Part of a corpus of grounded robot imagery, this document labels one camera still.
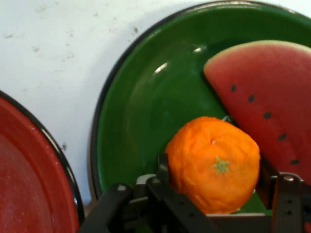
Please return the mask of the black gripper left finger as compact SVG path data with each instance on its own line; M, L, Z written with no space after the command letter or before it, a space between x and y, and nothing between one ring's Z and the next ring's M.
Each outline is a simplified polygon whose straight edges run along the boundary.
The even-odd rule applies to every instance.
M110 186L86 217L81 233L131 233L147 224L155 233L217 233L219 229L169 184L168 156L160 154L155 176L145 184Z

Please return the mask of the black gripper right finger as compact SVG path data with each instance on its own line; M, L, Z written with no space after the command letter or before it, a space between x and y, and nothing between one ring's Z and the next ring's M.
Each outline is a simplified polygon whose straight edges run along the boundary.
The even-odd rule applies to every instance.
M311 223L311 186L295 173L279 172L260 158L257 194L272 210L271 233L306 233Z

